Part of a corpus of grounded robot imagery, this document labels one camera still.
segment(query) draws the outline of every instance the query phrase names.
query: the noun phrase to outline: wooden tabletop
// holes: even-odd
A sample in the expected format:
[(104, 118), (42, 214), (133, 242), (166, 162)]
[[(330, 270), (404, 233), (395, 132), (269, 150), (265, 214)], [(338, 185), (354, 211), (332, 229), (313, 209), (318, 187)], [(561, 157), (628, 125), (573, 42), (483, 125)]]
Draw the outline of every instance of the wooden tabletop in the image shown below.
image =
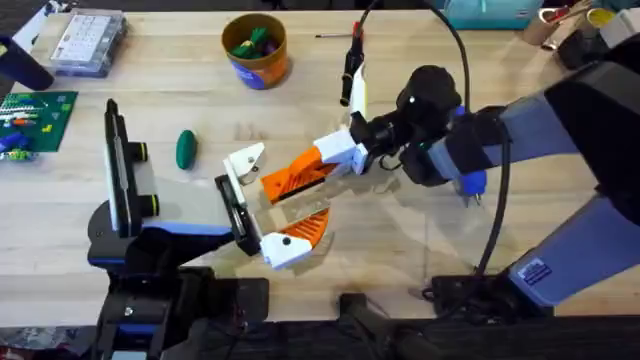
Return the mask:
[[(87, 263), (87, 222), (107, 196), (103, 114), (108, 98), (126, 117), (129, 138), (146, 141), (156, 176), (185, 187), (213, 187), (222, 159), (264, 141), (264, 175), (284, 167), (342, 119), (340, 75), (359, 12), (279, 12), (292, 71), (278, 87), (255, 91), (236, 77), (220, 44), (239, 13), (128, 13), (131, 31), (106, 79), (58, 78), (51, 90), (80, 92), (60, 151), (33, 164), (0, 164), (0, 326), (95, 323), (106, 274)], [(67, 15), (53, 15), (34, 56), (46, 63)], [(394, 108), (411, 72), (446, 67), (463, 92), (460, 54), (430, 13), (377, 11), (366, 24), (369, 114)], [(505, 104), (558, 80), (550, 53), (510, 31), (463, 32), (472, 75), (472, 109)], [(24, 88), (17, 85), (15, 91)], [(175, 164), (184, 129), (201, 143), (197, 167)], [(333, 184), (330, 226), (313, 256), (273, 271), (233, 244), (194, 264), (224, 277), (271, 281), (270, 319), (328, 319), (342, 292), (363, 291), (393, 317), (430, 317), (417, 297), (434, 275), (466, 274), (480, 258), (495, 211), (499, 171), (489, 172), (482, 207), (465, 208), (452, 185), (423, 188), (401, 171), (377, 168)], [(490, 263), (502, 269), (538, 244), (593, 193), (579, 156), (516, 164), (504, 228)], [(558, 307), (558, 314), (640, 313), (640, 268), (598, 284)]]

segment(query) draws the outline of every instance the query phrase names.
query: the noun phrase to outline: plastic storage box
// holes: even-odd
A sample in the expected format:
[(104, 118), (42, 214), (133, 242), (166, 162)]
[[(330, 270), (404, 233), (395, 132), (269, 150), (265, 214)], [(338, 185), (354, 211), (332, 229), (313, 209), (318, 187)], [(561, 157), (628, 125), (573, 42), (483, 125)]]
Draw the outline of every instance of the plastic storage box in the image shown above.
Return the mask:
[(122, 11), (76, 9), (51, 54), (56, 75), (106, 77), (127, 32)]
[(456, 29), (524, 29), (543, 0), (447, 0), (445, 14)]

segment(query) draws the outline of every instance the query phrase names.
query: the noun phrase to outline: sticker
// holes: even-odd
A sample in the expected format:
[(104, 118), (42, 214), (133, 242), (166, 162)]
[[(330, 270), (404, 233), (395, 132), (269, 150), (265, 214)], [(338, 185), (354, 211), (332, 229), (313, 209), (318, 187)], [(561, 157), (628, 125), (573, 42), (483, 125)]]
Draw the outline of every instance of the sticker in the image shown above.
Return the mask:
[(233, 65), (233, 68), (236, 70), (238, 77), (242, 79), (247, 86), (253, 89), (264, 89), (264, 81), (262, 81), (260, 76), (235, 61), (232, 61), (231, 65)]
[(533, 286), (549, 275), (551, 275), (551, 268), (539, 258), (532, 259), (518, 271), (518, 276), (529, 286)]

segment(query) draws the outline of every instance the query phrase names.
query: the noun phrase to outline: black cable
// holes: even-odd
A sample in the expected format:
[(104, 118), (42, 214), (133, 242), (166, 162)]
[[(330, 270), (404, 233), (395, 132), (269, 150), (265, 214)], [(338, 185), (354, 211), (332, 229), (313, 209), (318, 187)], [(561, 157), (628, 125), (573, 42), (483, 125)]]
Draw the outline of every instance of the black cable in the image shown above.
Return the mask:
[[(487, 265), (489, 264), (489, 259), (491, 258), (491, 254), (496, 247), (496, 243), (498, 242), (498, 236), (500, 235), (500, 229), (502, 228), (502, 222), (504, 220), (505, 210), (507, 208), (507, 195), (509, 193), (509, 179), (511, 177), (511, 140), (509, 139), (509, 133), (507, 132), (506, 127), (500, 121), (500, 119), (496, 119), (498, 121), (498, 128), (500, 129), (500, 135), (502, 138), (502, 170), (500, 174), (500, 190), (498, 192), (498, 205), (496, 208), (496, 214), (493, 219), (493, 225), (491, 226), (491, 233), (489, 234), (489, 240), (487, 241), (487, 245), (484, 248), (482, 253), (482, 257), (480, 258), (480, 263), (474, 272), (475, 281), (472, 285), (469, 285), (469, 289), (465, 292), (465, 295), (458, 300), (452, 307), (447, 310), (446, 313), (440, 315), (438, 317), (439, 320), (445, 320), (453, 316), (460, 308), (462, 308), (474, 293), (478, 290), (478, 287), (482, 284), (482, 276), (487, 269)], [(422, 296), (425, 300), (431, 301), (433, 298), (431, 297), (431, 288), (426, 288), (422, 292)]]
[(362, 34), (362, 27), (364, 26), (364, 22), (367, 20), (367, 16), (369, 16), (371, 10), (373, 10), (373, 8), (378, 5), (379, 2), (380, 0), (373, 0), (362, 13), (362, 17), (360, 18), (360, 22), (358, 23), (358, 27), (356, 28), (356, 37), (359, 37)]
[[(362, 13), (362, 17), (360, 18), (360, 23), (358, 23), (358, 28), (356, 29), (356, 36), (360, 36), (360, 34), (362, 34), (362, 28), (364, 26), (364, 22), (367, 20), (367, 17), (369, 16), (369, 13), (371, 12), (371, 10), (376, 5), (378, 5), (378, 2), (380, 2), (380, 0), (373, 0), (371, 4), (369, 4), (369, 6)], [(451, 25), (451, 23), (449, 22), (449, 19), (447, 19), (447, 17), (444, 16), (444, 14), (440, 10), (438, 10), (435, 6), (433, 6), (433, 4), (429, 2), (429, 0), (423, 0), (422, 3), (427, 9), (431, 10), (431, 12), (433, 12), (447, 26), (447, 28), (449, 29), (449, 32), (451, 32), (451, 35), (453, 35), (453, 38), (456, 40), (456, 43), (458, 44), (458, 48), (460, 49), (460, 57), (462, 58), (462, 68), (464, 72), (464, 106), (466, 111), (469, 112), (469, 109), (471, 109), (471, 79), (469, 75), (469, 60), (467, 59), (467, 50), (464, 46), (464, 43), (462, 42), (462, 39), (460, 38), (460, 34), (458, 34), (458, 31), (456, 31), (453, 25)]]
[(394, 167), (387, 167), (387, 165), (384, 164), (384, 158), (385, 157), (387, 157), (386, 154), (380, 156), (380, 158), (378, 159), (378, 166), (380, 166), (380, 168), (382, 170), (384, 170), (384, 171), (396, 171), (402, 166), (402, 163), (398, 162), (398, 164), (396, 164)]
[(451, 25), (449, 19), (447, 19), (447, 17), (444, 16), (444, 14), (440, 10), (433, 6), (433, 4), (429, 2), (429, 0), (423, 0), (422, 3), (447, 26), (449, 32), (451, 33), (451, 35), (453, 35), (453, 38), (458, 44), (458, 48), (460, 49), (460, 57), (462, 58), (462, 68), (464, 71), (464, 107), (466, 112), (469, 112), (471, 109), (471, 79), (469, 75), (469, 60), (467, 59), (467, 50), (464, 47), (464, 43), (462, 42), (458, 31), (453, 27), (453, 25)]

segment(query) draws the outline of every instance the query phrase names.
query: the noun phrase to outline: white plastic part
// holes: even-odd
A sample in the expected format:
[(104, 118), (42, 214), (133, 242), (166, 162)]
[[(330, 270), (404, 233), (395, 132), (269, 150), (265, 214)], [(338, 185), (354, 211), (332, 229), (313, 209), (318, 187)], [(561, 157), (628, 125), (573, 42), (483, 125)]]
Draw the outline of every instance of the white plastic part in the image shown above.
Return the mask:
[(229, 162), (242, 185), (251, 184), (266, 161), (264, 143), (257, 143), (229, 155)]
[(356, 173), (356, 175), (362, 175), (368, 154), (369, 152), (363, 144), (358, 144), (356, 146), (356, 149), (353, 152), (353, 159), (351, 161), (351, 168), (353, 169), (353, 172)]
[(610, 49), (640, 32), (640, 8), (621, 10), (600, 29), (600, 35)]
[(322, 154), (325, 164), (341, 164), (351, 162), (356, 143), (351, 138), (349, 130), (342, 128), (313, 142)]
[(235, 170), (233, 170), (233, 165), (231, 165), (231, 161), (229, 159), (222, 160), (222, 164), (224, 164), (224, 170), (229, 176), (229, 182), (231, 183), (231, 188), (233, 189), (233, 193), (236, 195), (236, 199), (238, 200), (238, 205), (243, 208), (247, 207), (247, 199), (244, 197), (244, 192), (242, 192), (242, 187), (240, 186), (240, 182), (238, 181), (238, 176), (236, 175)]
[(260, 242), (264, 261), (275, 270), (280, 270), (311, 254), (311, 243), (281, 233), (269, 233)]
[(359, 111), (363, 118), (367, 118), (367, 83), (364, 81), (364, 62), (353, 74), (351, 85), (351, 99), (349, 100), (349, 114)]

